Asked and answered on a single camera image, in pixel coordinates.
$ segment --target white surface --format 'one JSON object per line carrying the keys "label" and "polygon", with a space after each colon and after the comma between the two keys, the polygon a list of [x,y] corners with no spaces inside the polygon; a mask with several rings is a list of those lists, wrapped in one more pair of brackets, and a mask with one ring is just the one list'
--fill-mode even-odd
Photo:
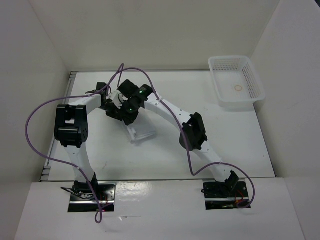
{"label": "white surface", "polygon": [[[64,94],[68,73],[27,0],[1,0],[0,16],[0,239],[10,240],[44,164],[27,145],[26,120],[39,104]],[[52,138],[54,108],[39,111],[29,126],[43,153]]]}
{"label": "white surface", "polygon": [[208,69],[251,56],[279,0],[29,0],[68,70]]}
{"label": "white surface", "polygon": [[[108,82],[113,73],[78,73],[71,95],[81,95]],[[247,111],[229,111],[216,105],[210,72],[150,72],[156,90],[181,109],[202,115],[208,140],[222,160],[242,168],[251,177],[274,177],[267,148],[253,106]],[[138,86],[147,83],[139,72],[126,72]],[[147,112],[157,131],[156,137],[131,144],[121,122],[100,109],[88,115],[89,137],[86,142],[91,166],[99,180],[157,180],[192,178],[186,151],[179,144],[180,133],[169,122]],[[52,157],[69,161],[60,143],[55,143]],[[191,153],[193,169],[204,166]],[[72,181],[71,167],[52,162],[49,181]],[[197,178],[211,178],[209,170]]]}
{"label": "white surface", "polygon": [[265,91],[246,56],[216,56],[208,60],[220,106],[241,107],[265,99]]}
{"label": "white surface", "polygon": [[263,135],[307,240],[320,236],[319,23],[314,0],[283,0],[252,56],[267,96],[257,105]]}
{"label": "white surface", "polygon": [[119,182],[101,224],[94,212],[67,212],[60,187],[72,183],[33,183],[15,239],[304,240],[285,181],[254,183],[251,209],[206,210],[201,180]]}

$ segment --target gray wall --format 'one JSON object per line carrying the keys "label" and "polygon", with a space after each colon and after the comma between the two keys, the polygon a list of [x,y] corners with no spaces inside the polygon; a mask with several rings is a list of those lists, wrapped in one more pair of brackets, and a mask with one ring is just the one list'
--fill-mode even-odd
{"label": "gray wall", "polygon": [[[27,145],[24,128],[31,111],[63,96],[68,72],[27,0],[0,1],[0,239],[13,239],[32,181],[44,160]],[[55,105],[31,122],[35,147],[47,154]]]}
{"label": "gray wall", "polygon": [[257,116],[307,240],[320,237],[320,8],[281,0],[252,61],[266,92]]}
{"label": "gray wall", "polygon": [[72,71],[209,69],[250,56],[279,0],[30,0]]}

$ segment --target purple cable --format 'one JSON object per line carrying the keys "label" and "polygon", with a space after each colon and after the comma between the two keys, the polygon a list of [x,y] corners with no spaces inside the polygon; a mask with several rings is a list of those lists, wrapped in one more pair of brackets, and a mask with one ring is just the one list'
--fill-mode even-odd
{"label": "purple cable", "polygon": [[[235,166],[235,165],[233,165],[233,164],[224,163],[224,162],[212,162],[212,163],[209,163],[209,164],[205,165],[204,167],[202,167],[200,170],[198,170],[196,173],[194,173],[193,168],[192,168],[192,162],[191,162],[191,156],[190,156],[190,149],[189,149],[189,146],[188,146],[188,143],[187,143],[187,138],[186,138],[186,135],[185,135],[185,133],[184,133],[184,131],[183,131],[183,128],[182,128],[179,120],[177,119],[176,115],[175,115],[174,112],[170,109],[170,107],[169,107],[168,105],[166,105],[166,103],[164,103],[164,102],[159,98],[159,95],[157,94],[156,89],[155,89],[155,87],[154,87],[154,85],[153,85],[150,77],[148,76],[148,74],[147,74],[145,71],[143,71],[142,69],[139,69],[139,68],[137,68],[137,67],[124,68],[124,64],[123,64],[123,63],[120,65],[120,67],[118,68],[118,70],[116,71],[116,73],[112,76],[112,78],[110,79],[109,83],[108,83],[105,87],[103,87],[101,90],[99,90],[99,91],[97,91],[97,92],[95,92],[95,93],[93,93],[93,94],[89,94],[89,95],[66,96],[66,97],[55,98],[55,99],[52,99],[52,100],[49,100],[49,101],[46,101],[46,102],[42,103],[42,104],[39,105],[36,109],[34,109],[34,110],[32,111],[32,113],[30,114],[30,116],[27,118],[26,123],[25,123],[25,129],[24,129],[25,138],[26,138],[26,141],[27,141],[27,143],[29,144],[30,148],[31,148],[36,154],[38,154],[39,156],[41,156],[41,157],[43,157],[43,158],[45,158],[45,159],[49,159],[49,160],[52,160],[52,161],[54,161],[54,162],[58,162],[58,163],[63,163],[63,164],[70,165],[70,166],[72,166],[72,167],[74,167],[74,168],[77,168],[77,169],[81,172],[81,174],[82,174],[83,177],[85,178],[86,182],[88,183],[89,188],[90,188],[90,190],[92,191],[93,197],[94,197],[94,199],[95,199],[95,201],[96,201],[96,203],[97,203],[97,205],[98,205],[98,212],[96,213],[94,220],[95,220],[95,222],[96,222],[97,224],[101,223],[102,217],[103,217],[103,215],[102,215],[103,208],[101,207],[101,204],[99,203],[99,199],[98,199],[98,197],[97,197],[97,195],[96,195],[96,193],[95,193],[95,191],[94,191],[94,189],[93,189],[93,187],[92,187],[92,185],[91,185],[91,183],[90,183],[90,180],[88,179],[88,177],[86,176],[86,174],[83,172],[83,170],[82,170],[80,167],[78,167],[77,165],[73,164],[73,163],[70,163],[70,162],[67,162],[67,161],[63,161],[63,160],[59,160],[59,159],[55,159],[55,158],[46,156],[46,155],[42,154],[41,152],[39,152],[39,151],[32,145],[32,143],[31,143],[31,141],[30,141],[29,134],[28,134],[28,126],[29,126],[29,122],[30,122],[32,116],[33,116],[40,108],[42,108],[43,106],[45,106],[45,105],[47,105],[47,104],[49,104],[49,103],[52,103],[52,102],[55,102],[55,101],[64,100],[64,99],[76,99],[76,98],[87,98],[87,97],[91,97],[91,96],[93,96],[93,95],[96,95],[96,94],[101,93],[101,92],[104,91],[105,89],[107,89],[107,91],[109,91],[109,89],[110,89],[110,84],[111,84],[112,81],[116,78],[116,76],[117,76],[118,74],[120,74],[120,77],[119,77],[119,80],[118,80],[118,85],[119,85],[120,80],[121,80],[122,73],[123,73],[124,71],[128,71],[128,70],[136,70],[136,71],[139,71],[139,72],[143,73],[143,74],[146,76],[146,78],[148,79],[148,81],[150,82],[151,88],[152,88],[153,93],[154,93],[154,95],[156,96],[156,98],[157,98],[157,99],[167,108],[167,110],[172,114],[174,120],[176,121],[176,123],[177,123],[177,125],[178,125],[178,127],[179,127],[179,129],[180,129],[180,132],[181,132],[181,135],[182,135],[182,138],[183,138],[183,141],[184,141],[184,145],[186,146],[186,154],[187,154],[187,158],[188,158],[188,163],[189,163],[189,168],[190,168],[191,175],[192,175],[192,176],[196,176],[197,174],[199,174],[200,172],[202,172],[204,169],[206,169],[206,168],[208,168],[208,167],[210,167],[210,166],[212,166],[212,165],[217,165],[217,164],[230,166],[230,167],[233,167],[233,168],[239,170],[239,171],[242,172],[242,173],[248,178],[248,180],[250,181],[250,183],[251,183],[251,185],[252,185],[252,189],[253,189],[253,194],[252,194],[252,199],[251,199],[251,201],[250,201],[246,206],[240,207],[240,206],[239,206],[239,203],[238,203],[238,204],[237,204],[237,207],[238,207],[238,208],[242,208],[242,209],[248,208],[248,207],[252,204],[252,202],[254,201],[255,196],[256,196],[255,186],[254,186],[254,183],[252,182],[251,178],[250,178],[242,169],[240,169],[239,167],[237,167],[237,166]],[[100,213],[100,219],[99,219],[99,220],[97,220],[98,213]]]}

